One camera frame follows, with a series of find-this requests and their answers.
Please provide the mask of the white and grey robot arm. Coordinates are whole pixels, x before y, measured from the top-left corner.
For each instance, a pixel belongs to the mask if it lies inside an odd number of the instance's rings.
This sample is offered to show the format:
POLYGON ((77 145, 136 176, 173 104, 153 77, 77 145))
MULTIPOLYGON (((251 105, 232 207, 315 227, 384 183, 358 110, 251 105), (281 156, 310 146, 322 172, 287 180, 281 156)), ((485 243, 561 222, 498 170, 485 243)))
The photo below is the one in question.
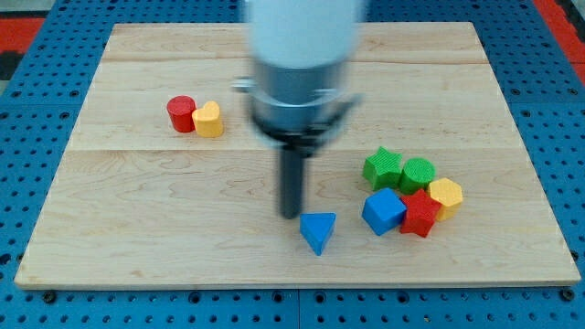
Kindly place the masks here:
POLYGON ((245 4, 251 72, 234 82, 255 127, 279 148, 279 212, 303 208, 307 158, 336 138, 361 100, 346 91, 367 4, 362 0, 250 0, 245 4))

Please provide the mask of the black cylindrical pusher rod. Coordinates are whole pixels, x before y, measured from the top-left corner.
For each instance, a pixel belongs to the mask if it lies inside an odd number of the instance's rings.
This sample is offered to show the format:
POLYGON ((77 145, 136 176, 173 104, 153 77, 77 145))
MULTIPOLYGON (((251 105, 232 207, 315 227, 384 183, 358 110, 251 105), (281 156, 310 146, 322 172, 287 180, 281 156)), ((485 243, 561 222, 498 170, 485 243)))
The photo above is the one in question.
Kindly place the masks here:
POLYGON ((279 151, 279 209, 284 218, 296 218, 303 204, 304 159, 285 146, 279 151))

